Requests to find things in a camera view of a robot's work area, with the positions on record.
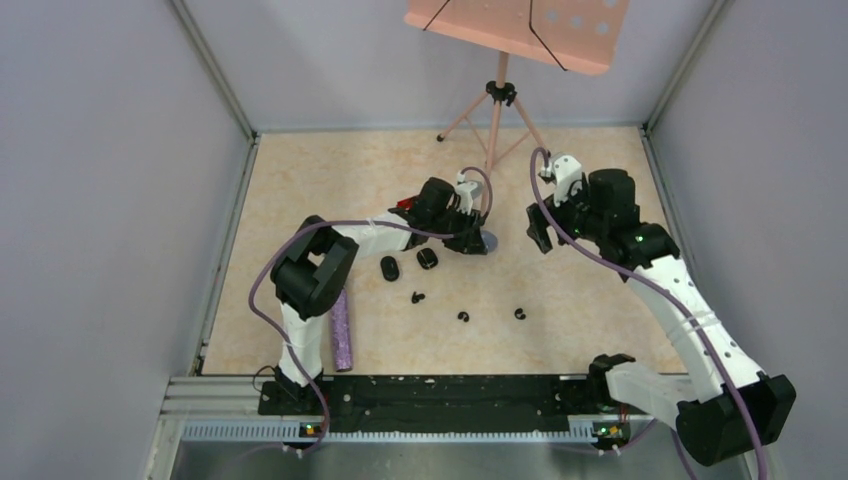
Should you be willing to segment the silver blue earbud charging case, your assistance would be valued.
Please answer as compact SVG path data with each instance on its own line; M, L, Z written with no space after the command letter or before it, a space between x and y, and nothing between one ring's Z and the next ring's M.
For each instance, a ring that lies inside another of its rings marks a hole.
M481 239L482 239L482 242L485 246L486 252L488 254L491 254L491 253L493 253L497 250L498 245L499 245L499 240L498 240L498 237L494 233L487 231L487 230L482 230L481 231Z

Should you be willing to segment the black glossy earbud case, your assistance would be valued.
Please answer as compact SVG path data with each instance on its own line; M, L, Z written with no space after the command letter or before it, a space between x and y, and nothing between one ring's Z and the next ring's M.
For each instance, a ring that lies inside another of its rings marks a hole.
M431 248L422 248L416 253L416 260L424 270L431 270L439 264L439 258Z

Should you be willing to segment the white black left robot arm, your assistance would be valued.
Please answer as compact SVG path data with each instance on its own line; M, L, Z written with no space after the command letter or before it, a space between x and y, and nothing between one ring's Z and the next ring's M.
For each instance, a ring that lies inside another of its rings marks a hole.
M453 183L429 178L417 194L365 220L313 215L303 221L260 274L272 282L281 307L276 328L283 347L275 379L292 410L308 413L319 404L323 330L354 263L412 250L429 239L456 253L485 255L482 228L491 208L476 202L492 195L488 178L469 180L460 172Z

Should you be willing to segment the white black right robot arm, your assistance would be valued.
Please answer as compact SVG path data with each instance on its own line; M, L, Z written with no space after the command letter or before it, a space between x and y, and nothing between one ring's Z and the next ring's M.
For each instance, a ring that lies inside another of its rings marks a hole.
M703 466L745 454L764 464L796 389L787 376L767 373L727 331L670 233L644 219L631 175L555 165L533 170L530 181L527 233L539 250L568 245L614 271L653 315L686 371L676 380L625 354L599 356L586 385L589 404L600 412L622 403L640 409Z

